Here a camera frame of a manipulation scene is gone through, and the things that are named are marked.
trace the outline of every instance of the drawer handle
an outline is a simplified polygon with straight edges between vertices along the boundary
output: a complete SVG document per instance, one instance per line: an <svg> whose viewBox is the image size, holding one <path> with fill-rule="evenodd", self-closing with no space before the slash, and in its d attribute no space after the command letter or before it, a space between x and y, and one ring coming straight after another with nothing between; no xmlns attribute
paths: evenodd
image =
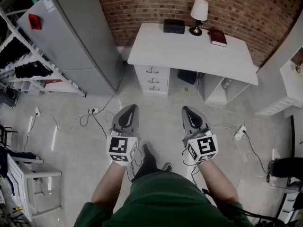
<svg viewBox="0 0 303 227"><path fill-rule="evenodd" d="M152 91L160 91L160 89L155 89L155 86L150 87L150 90L152 90Z"/></svg>
<svg viewBox="0 0 303 227"><path fill-rule="evenodd" d="M157 71L157 72L153 72L152 69L153 69L153 67L151 67L151 71L148 71L148 70L147 70L146 72L147 72L147 73L151 73L151 74L157 74L157 73L159 73L158 71Z"/></svg>
<svg viewBox="0 0 303 227"><path fill-rule="evenodd" d="M151 81L148 80L149 83L159 83L158 81L153 81L153 78L151 79Z"/></svg>

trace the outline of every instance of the white chair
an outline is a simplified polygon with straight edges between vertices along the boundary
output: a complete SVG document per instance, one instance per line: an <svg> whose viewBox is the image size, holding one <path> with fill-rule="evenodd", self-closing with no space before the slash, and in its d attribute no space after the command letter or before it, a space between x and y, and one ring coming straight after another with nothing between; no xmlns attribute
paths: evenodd
<svg viewBox="0 0 303 227"><path fill-rule="evenodd" d="M43 163L43 160L11 157L8 154L8 178L13 185L11 197L18 207L23 207L22 213L29 221L32 221L32 218L61 209L61 206L57 206L42 212L37 211L35 197L43 195L43 193L35 192L34 178L61 176L62 174L59 171L33 172L25 162Z"/></svg>

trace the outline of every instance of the power outlet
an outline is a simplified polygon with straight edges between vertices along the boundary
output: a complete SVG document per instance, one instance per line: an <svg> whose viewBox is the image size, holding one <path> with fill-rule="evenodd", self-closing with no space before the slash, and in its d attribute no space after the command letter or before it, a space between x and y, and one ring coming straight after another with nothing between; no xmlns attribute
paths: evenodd
<svg viewBox="0 0 303 227"><path fill-rule="evenodd" d="M97 114L97 113L99 113L99 109L97 109L97 108L88 108L87 113L88 114Z"/></svg>
<svg viewBox="0 0 303 227"><path fill-rule="evenodd" d="M242 136L243 136L243 134L244 134L243 131L246 131L246 128L245 128L244 125L242 125L242 126L239 128L238 132L235 134L235 139L236 139L236 140L241 140L241 138L242 138Z"/></svg>
<svg viewBox="0 0 303 227"><path fill-rule="evenodd" d="M36 114L37 114L38 117L41 115L41 112L40 112L40 110L39 110L38 107L35 109L35 112L36 112Z"/></svg>

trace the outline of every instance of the white lampshade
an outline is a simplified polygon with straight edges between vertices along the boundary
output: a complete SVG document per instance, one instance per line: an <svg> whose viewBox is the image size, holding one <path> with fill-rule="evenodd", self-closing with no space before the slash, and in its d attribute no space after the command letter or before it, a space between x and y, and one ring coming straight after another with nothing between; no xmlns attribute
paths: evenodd
<svg viewBox="0 0 303 227"><path fill-rule="evenodd" d="M208 14L208 2L205 0L195 0L194 6L191 9L191 17L196 20L205 21L207 20Z"/></svg>

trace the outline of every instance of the table lamp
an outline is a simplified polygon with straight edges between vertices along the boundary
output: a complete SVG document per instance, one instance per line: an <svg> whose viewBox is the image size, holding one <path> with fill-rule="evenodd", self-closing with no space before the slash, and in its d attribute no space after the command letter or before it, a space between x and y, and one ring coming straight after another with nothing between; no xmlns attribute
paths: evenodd
<svg viewBox="0 0 303 227"><path fill-rule="evenodd" d="M191 17L196 20L195 26L189 29L192 35L200 36L202 34L202 30L199 28L199 25L203 24L201 21L207 20L207 14L208 2L205 0L195 0L194 6L190 13Z"/></svg>

